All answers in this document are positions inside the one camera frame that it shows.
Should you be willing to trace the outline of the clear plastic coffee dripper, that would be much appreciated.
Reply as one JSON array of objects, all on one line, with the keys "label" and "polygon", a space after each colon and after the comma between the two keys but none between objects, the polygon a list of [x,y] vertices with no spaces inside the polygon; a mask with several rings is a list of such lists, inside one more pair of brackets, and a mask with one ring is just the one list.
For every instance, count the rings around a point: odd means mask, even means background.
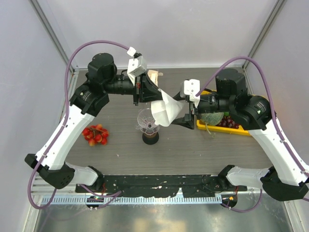
[{"label": "clear plastic coffee dripper", "polygon": [[159,125],[155,123],[155,119],[150,108],[144,108],[139,111],[136,129],[148,135],[152,135],[159,131]]}]

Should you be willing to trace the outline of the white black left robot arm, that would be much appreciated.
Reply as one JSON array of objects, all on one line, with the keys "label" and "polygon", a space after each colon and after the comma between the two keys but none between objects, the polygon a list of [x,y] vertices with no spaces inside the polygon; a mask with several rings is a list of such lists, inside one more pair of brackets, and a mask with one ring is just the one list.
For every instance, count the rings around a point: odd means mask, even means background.
[{"label": "white black left robot arm", "polygon": [[69,112],[45,146],[36,154],[27,154],[25,162],[56,189],[68,184],[82,184],[92,192],[103,188],[102,173],[92,166],[80,167],[65,161],[84,128],[109,102],[109,94],[131,95],[133,103],[162,99],[158,87],[147,74],[143,56],[135,54],[128,62],[126,74],[118,74],[113,56],[99,53],[88,64],[87,80],[76,88]]}]

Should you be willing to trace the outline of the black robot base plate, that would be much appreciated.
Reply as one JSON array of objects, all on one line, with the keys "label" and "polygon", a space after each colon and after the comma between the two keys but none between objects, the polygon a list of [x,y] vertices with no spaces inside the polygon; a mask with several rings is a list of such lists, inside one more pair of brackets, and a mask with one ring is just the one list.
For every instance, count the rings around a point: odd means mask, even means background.
[{"label": "black robot base plate", "polygon": [[219,176],[187,175],[101,175],[98,183],[87,186],[96,193],[111,195],[121,191],[121,197],[175,197],[179,190],[183,197],[212,197],[223,191],[246,191],[246,186],[233,186]]}]

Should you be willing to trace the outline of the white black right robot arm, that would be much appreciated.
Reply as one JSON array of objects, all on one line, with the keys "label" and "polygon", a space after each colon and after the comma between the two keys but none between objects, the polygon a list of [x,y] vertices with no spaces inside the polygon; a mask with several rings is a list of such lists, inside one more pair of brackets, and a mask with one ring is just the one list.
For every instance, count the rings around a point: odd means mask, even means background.
[{"label": "white black right robot arm", "polygon": [[190,113],[174,120],[173,124],[193,130],[194,117],[228,112],[259,143],[272,163],[270,168],[264,169],[227,165],[218,174],[219,187],[223,190],[237,186],[254,187],[281,202],[303,199],[309,191],[306,185],[309,178],[299,167],[304,162],[298,155],[291,157],[290,152],[294,149],[279,126],[276,114],[271,111],[270,102],[262,96],[249,94],[244,74],[235,69],[221,70],[215,76],[215,82],[216,91],[200,95],[197,106],[190,99],[195,91],[185,93],[181,88],[174,99],[188,102]]}]

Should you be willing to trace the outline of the white paper coffee filter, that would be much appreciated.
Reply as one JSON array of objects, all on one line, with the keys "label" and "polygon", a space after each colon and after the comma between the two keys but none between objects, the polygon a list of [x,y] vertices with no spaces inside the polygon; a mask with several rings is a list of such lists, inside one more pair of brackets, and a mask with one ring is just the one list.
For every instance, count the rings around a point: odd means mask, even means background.
[{"label": "white paper coffee filter", "polygon": [[168,127],[181,112],[184,103],[176,101],[162,89],[159,89],[159,92],[162,100],[151,102],[151,114],[156,125]]}]

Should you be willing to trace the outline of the black base glass carafe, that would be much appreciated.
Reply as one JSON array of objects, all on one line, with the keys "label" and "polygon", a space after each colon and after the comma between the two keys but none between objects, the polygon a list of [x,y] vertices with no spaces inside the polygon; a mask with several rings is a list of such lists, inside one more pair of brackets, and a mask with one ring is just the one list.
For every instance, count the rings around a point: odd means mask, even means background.
[{"label": "black base glass carafe", "polygon": [[158,128],[154,129],[141,129],[142,132],[142,140],[147,145],[154,145],[159,140]]}]

